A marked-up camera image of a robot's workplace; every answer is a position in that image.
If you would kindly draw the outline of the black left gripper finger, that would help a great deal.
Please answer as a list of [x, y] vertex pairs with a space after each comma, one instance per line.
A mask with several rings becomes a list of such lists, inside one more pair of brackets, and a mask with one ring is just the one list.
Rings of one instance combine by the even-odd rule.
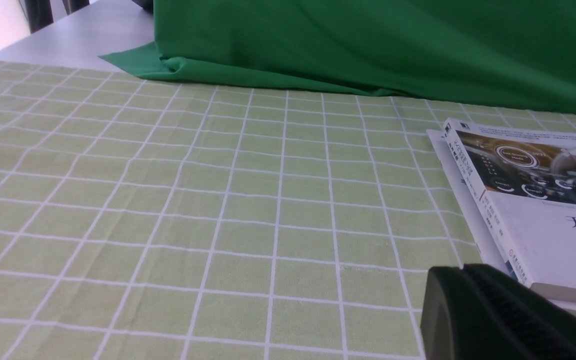
[[576, 360], [576, 316], [487, 264], [427, 272], [428, 360]]

